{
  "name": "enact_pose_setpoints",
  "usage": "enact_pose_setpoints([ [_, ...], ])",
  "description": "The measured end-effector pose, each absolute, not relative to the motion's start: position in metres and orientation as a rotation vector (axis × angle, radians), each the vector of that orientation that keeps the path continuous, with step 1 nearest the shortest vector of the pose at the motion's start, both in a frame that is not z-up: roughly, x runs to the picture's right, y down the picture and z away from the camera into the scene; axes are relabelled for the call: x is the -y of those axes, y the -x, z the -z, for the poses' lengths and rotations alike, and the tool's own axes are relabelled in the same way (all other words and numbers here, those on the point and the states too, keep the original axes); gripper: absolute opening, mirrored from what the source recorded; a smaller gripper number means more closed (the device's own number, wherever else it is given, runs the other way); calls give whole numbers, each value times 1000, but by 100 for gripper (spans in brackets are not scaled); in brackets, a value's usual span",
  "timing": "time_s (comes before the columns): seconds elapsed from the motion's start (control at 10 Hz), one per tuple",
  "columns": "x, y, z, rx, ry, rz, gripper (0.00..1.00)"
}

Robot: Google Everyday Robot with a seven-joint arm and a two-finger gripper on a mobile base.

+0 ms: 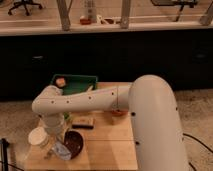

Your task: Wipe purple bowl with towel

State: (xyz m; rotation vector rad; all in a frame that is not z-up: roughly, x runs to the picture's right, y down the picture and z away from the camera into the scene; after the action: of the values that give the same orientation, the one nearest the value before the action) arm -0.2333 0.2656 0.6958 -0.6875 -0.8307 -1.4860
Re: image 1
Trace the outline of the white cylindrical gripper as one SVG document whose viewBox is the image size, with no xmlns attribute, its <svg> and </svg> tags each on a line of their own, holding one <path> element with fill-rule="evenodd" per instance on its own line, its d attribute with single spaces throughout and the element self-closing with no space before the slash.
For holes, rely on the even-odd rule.
<svg viewBox="0 0 213 171">
<path fill-rule="evenodd" d="M 42 117 L 43 126 L 49 135 L 60 135 L 64 129 L 64 116 L 62 114 L 52 114 Z"/>
</svg>

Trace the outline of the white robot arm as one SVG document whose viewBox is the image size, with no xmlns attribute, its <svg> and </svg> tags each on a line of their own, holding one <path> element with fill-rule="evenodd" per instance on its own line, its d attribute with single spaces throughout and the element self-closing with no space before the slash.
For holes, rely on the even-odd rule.
<svg viewBox="0 0 213 171">
<path fill-rule="evenodd" d="M 34 99 L 32 110 L 46 123 L 62 112 L 127 110 L 138 143 L 138 171 L 189 171 L 177 102 L 159 76 L 71 95 L 49 85 Z"/>
</svg>

